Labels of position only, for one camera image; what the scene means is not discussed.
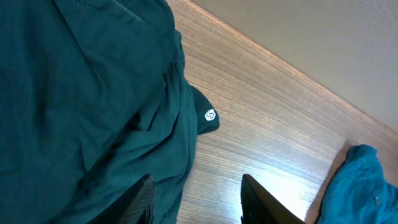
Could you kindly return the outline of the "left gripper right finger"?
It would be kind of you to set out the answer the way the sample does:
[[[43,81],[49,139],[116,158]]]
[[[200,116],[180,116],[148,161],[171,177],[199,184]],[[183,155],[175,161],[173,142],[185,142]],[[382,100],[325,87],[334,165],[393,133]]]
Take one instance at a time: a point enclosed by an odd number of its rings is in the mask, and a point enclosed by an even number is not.
[[[249,174],[242,176],[240,197],[242,224],[304,224]]]

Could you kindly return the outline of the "navy blue shorts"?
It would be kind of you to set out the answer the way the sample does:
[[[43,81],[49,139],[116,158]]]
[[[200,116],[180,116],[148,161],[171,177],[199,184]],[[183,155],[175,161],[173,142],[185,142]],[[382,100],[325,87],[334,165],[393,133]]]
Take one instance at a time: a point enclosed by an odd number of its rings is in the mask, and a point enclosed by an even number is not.
[[[317,222],[397,224],[397,187],[385,180],[375,148],[349,148],[325,190]]]

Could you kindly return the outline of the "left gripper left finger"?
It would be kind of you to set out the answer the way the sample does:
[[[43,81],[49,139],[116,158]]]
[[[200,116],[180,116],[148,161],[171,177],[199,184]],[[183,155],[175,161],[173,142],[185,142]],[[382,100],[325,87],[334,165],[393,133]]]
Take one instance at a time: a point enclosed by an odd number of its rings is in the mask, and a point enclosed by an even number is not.
[[[154,179],[146,174],[88,224],[153,224],[154,207]]]

